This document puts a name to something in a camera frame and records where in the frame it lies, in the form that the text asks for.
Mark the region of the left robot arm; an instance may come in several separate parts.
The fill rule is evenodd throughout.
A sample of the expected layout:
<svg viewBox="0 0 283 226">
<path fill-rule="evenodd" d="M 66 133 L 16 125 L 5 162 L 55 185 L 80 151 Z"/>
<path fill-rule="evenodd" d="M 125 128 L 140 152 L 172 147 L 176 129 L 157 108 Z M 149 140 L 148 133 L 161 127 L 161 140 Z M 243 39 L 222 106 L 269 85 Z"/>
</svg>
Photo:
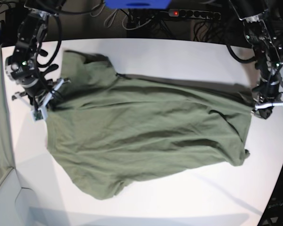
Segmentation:
<svg viewBox="0 0 283 226">
<path fill-rule="evenodd" d="M 254 62 L 260 71 L 259 83 L 253 88 L 257 95 L 252 112 L 261 119 L 268 119 L 276 106 L 283 107 L 283 42 L 275 33 L 265 0 L 231 0 L 238 19 L 243 23 L 243 34 L 254 51 L 254 57 L 241 59 L 231 47 L 228 50 L 238 62 Z"/>
</svg>

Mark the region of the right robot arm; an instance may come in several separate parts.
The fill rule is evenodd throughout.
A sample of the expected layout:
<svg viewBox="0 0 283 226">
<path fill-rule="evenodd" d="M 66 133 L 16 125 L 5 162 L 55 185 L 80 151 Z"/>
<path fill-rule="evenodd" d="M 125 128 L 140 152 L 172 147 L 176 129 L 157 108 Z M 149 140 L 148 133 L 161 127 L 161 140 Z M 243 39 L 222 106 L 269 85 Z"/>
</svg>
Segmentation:
<svg viewBox="0 0 283 226">
<path fill-rule="evenodd" d="M 45 119 L 50 100 L 60 97 L 59 88 L 70 82 L 69 79 L 45 79 L 48 73 L 58 69 L 53 60 L 60 49 L 61 37 L 58 38 L 56 49 L 49 61 L 45 64 L 37 61 L 38 56 L 48 55 L 48 52 L 42 49 L 42 43 L 47 35 L 50 16 L 57 22 L 59 35 L 62 34 L 61 21 L 55 11 L 62 9 L 65 1 L 47 0 L 44 4 L 45 7 L 42 7 L 33 0 L 25 2 L 25 7 L 30 11 L 18 29 L 14 52 L 5 62 L 6 75 L 24 89 L 23 92 L 15 93 L 12 100 L 27 96 L 30 100 L 28 105 L 36 120 Z"/>
</svg>

